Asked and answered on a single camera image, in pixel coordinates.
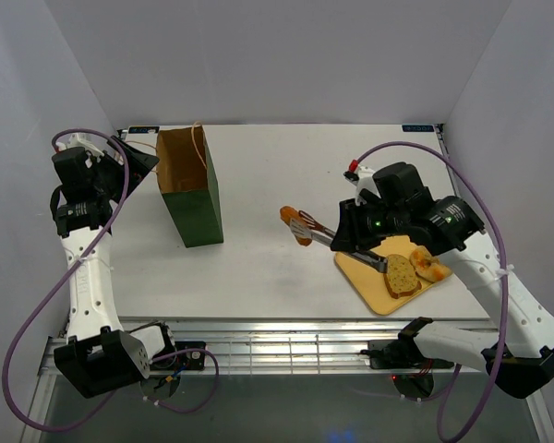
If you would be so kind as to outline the green paper bag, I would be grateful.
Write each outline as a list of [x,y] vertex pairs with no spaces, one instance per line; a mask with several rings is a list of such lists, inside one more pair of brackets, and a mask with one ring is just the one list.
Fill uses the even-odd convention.
[[132,126],[126,140],[159,159],[135,194],[135,207],[172,223],[188,248],[221,244],[220,190],[202,123]]

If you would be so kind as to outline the orange bagel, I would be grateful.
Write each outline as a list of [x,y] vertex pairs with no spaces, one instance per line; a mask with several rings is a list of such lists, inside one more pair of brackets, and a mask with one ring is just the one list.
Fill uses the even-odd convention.
[[417,246],[409,256],[409,261],[416,274],[422,279],[436,283],[449,278],[452,270],[432,256],[422,245]]

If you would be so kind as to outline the sliced seeded bread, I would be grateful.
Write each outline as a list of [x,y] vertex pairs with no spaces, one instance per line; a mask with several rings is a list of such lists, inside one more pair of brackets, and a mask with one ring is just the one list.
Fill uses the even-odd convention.
[[409,259],[391,254],[387,256],[387,269],[384,273],[384,283],[394,299],[412,296],[421,290],[421,281]]

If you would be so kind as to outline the metal tongs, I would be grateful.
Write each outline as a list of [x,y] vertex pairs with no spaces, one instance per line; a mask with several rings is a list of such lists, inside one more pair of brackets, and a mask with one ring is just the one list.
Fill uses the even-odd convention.
[[324,245],[330,251],[340,252],[353,258],[379,273],[384,274],[386,272],[387,258],[367,250],[359,250],[355,245],[349,244],[345,236],[340,238],[335,231],[316,221],[307,212],[302,210],[298,210],[298,212],[311,230],[312,242]]

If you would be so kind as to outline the long brown bread roll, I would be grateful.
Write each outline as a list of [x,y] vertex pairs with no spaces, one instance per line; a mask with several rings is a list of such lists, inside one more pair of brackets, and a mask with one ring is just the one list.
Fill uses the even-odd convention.
[[280,218],[289,227],[299,245],[309,246],[312,243],[311,230],[296,209],[290,206],[281,207]]

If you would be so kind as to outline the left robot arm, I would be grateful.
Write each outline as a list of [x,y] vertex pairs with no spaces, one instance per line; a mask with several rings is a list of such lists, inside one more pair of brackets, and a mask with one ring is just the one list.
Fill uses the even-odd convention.
[[52,161],[61,185],[50,209],[72,274],[66,344],[54,351],[57,369],[85,398],[150,376],[151,364],[164,369],[177,357],[169,328],[153,321],[125,330],[114,305],[111,276],[111,219],[156,167],[158,158],[119,137],[109,150],[82,133],[57,143]]

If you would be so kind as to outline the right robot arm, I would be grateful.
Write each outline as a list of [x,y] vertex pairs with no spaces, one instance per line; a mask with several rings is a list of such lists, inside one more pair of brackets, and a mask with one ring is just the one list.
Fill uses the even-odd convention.
[[377,271],[391,296],[405,298],[414,287],[394,288],[394,254],[376,246],[406,236],[426,259],[409,257],[411,277],[431,281],[435,265],[447,265],[483,307],[495,333],[472,332],[418,317],[395,341],[366,349],[387,368],[420,366],[426,360],[451,362],[486,372],[506,394],[524,399],[554,378],[554,316],[507,269],[497,236],[462,198],[435,199],[414,165],[396,162],[375,172],[353,162],[344,173],[355,196],[339,204],[340,219],[330,249]]

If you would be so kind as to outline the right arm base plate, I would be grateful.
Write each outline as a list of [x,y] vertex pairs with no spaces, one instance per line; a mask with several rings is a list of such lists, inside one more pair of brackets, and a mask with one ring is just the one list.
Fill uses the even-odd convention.
[[367,348],[359,352],[369,361],[372,369],[414,369],[419,371],[432,369],[450,369],[454,363],[443,359],[424,357],[419,351],[412,350],[408,344],[397,339],[387,343],[369,341]]

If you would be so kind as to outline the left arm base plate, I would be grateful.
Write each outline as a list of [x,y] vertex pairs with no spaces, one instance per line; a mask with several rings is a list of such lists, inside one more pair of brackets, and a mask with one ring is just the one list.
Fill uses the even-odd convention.
[[[159,353],[154,355],[151,368],[160,371],[175,371],[178,369],[199,371],[205,368],[206,354],[201,349],[206,349],[205,341],[174,341],[167,344]],[[164,355],[172,352],[184,351],[186,353],[171,355],[163,359]]]

